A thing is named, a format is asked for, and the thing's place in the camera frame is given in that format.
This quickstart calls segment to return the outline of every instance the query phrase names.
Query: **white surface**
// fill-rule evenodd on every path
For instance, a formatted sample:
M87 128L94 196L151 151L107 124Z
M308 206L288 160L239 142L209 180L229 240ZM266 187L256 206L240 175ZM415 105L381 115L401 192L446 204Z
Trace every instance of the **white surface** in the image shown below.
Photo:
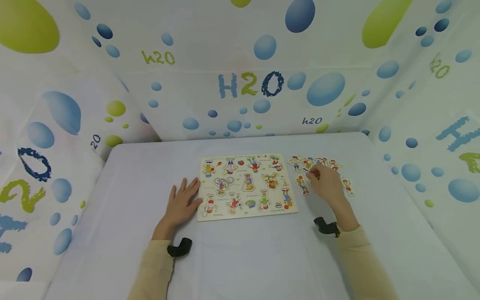
M142 251L166 208L172 184L198 175L204 156L282 152L335 158L352 179L349 197L401 299L478 299L446 248L363 133L125 144L111 153L46 299L127 297ZM295 174L288 168L290 180ZM347 299L326 204L293 189L297 214L197 223L177 259L169 299Z

